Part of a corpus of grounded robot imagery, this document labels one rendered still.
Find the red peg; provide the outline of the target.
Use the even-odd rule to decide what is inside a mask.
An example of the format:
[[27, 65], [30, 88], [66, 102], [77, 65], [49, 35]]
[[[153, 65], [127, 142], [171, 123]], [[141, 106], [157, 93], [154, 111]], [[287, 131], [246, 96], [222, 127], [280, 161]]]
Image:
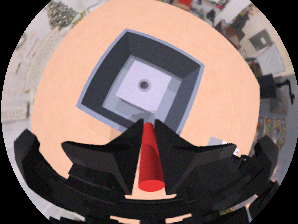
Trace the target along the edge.
[[144, 190], [144, 192], [158, 192], [158, 190], [165, 188], [165, 180], [162, 176], [160, 151], [158, 151], [154, 125], [150, 121], [144, 123], [141, 148], [138, 189]]

